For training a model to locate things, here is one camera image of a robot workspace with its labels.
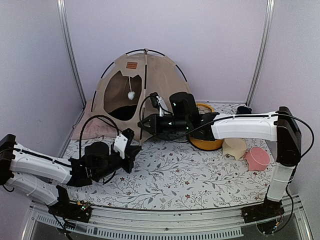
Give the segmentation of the beige fabric pet tent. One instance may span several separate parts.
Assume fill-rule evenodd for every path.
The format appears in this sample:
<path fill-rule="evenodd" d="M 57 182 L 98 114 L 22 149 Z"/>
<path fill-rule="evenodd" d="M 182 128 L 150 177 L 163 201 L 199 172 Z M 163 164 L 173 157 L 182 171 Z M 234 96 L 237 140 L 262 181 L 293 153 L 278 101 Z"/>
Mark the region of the beige fabric pet tent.
<path fill-rule="evenodd" d="M 145 98 L 158 93 L 167 107 L 169 97 L 190 92 L 181 69 L 166 55 L 148 49 L 127 52 L 114 60 L 103 72 L 91 101 L 92 115 L 111 118 L 120 130 L 130 128 L 135 140 L 145 142 L 151 135 L 138 122 L 157 113 Z"/>

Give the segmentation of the pink checkered cushion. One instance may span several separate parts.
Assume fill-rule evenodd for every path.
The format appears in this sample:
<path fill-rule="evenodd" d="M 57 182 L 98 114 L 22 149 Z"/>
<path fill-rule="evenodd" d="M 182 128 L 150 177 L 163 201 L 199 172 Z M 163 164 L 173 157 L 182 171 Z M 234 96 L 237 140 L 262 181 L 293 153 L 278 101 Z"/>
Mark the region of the pink checkered cushion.
<path fill-rule="evenodd" d="M 80 122 L 76 125 L 71 140 L 79 140 L 81 135 L 81 130 L 84 123 L 92 117 L 91 112 L 92 100 L 89 100 L 84 108 L 83 116 Z M 92 119 L 86 126 L 82 134 L 82 140 L 90 140 L 99 137 L 109 137 L 113 138 L 117 136 L 117 130 L 108 125 L 110 123 L 108 120 L 103 118 Z"/>

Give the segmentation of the black tent pole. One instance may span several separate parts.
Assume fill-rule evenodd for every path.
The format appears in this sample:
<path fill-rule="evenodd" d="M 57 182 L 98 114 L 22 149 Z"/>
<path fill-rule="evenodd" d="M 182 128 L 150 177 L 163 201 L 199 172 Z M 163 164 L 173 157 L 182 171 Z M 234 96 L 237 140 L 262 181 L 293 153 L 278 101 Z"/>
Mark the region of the black tent pole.
<path fill-rule="evenodd" d="M 103 72 L 92 98 L 91 110 L 110 113 L 120 107 L 138 106 L 143 100 L 144 49 L 116 58 Z M 181 68 L 167 55 L 148 50 L 146 95 L 158 92 L 164 99 L 177 92 L 190 92 Z"/>
<path fill-rule="evenodd" d="M 146 98 L 146 88 L 147 88 L 147 63 L 148 63 L 148 49 L 145 48 L 144 49 L 144 80 L 143 80 L 143 100 Z M 139 114 L 139 116 L 141 117 L 141 119 L 144 118 L 144 114 L 145 114 L 145 103 L 141 104 L 141 113 Z M 139 144 L 141 145 L 143 143 L 143 129 L 140 130 L 140 137 L 139 137 Z"/>

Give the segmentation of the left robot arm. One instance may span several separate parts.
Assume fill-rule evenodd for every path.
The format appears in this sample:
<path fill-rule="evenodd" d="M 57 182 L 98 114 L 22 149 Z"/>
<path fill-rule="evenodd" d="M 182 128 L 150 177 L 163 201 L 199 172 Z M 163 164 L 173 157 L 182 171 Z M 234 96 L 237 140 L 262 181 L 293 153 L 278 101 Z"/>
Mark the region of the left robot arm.
<path fill-rule="evenodd" d="M 59 158 L 32 151 L 16 142 L 13 134 L 0 141 L 0 184 L 11 186 L 47 205 L 50 214 L 67 220 L 88 223 L 89 202 L 70 201 L 70 187 L 89 186 L 123 169 L 131 173 L 141 146 L 119 134 L 111 145 L 97 141 L 84 149 L 79 159 Z"/>

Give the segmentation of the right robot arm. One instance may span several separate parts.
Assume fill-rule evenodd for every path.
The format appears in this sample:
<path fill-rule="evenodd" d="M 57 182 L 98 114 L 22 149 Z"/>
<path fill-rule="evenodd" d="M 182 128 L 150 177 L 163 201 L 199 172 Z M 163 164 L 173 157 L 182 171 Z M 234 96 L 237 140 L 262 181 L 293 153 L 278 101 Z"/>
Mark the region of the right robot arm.
<path fill-rule="evenodd" d="M 169 97 L 172 110 L 167 110 L 162 98 L 155 92 L 145 100 L 151 100 L 158 113 L 147 117 L 138 114 L 138 126 L 156 138 L 164 134 L 187 136 L 197 140 L 216 141 L 231 139 L 262 139 L 277 144 L 276 165 L 263 203 L 243 207 L 241 215 L 245 223 L 282 216 L 285 211 L 282 198 L 288 193 L 296 168 L 303 157 L 301 131 L 298 119 L 281 106 L 277 111 L 258 114 L 200 114 L 194 96 L 177 92 Z"/>

